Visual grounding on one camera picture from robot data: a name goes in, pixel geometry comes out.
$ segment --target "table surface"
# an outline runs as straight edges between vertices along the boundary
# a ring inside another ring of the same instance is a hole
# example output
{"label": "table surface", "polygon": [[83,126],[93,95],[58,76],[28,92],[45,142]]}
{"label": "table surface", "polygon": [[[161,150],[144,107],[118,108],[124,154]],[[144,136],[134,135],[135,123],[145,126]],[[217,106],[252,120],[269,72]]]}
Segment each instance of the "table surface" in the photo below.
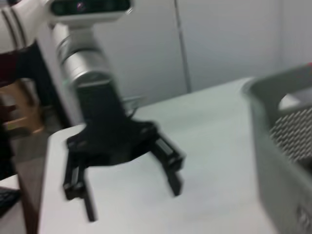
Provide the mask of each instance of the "table surface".
{"label": "table surface", "polygon": [[87,170],[98,221],[87,221],[82,200],[66,201],[62,183],[65,140],[83,126],[49,139],[40,234],[274,234],[257,197],[248,79],[177,97],[138,110],[153,119],[187,157],[182,195],[172,197],[149,154],[114,167]]}
{"label": "table surface", "polygon": [[5,187],[9,189],[20,189],[18,176],[13,175],[6,179],[0,180],[0,187]]}

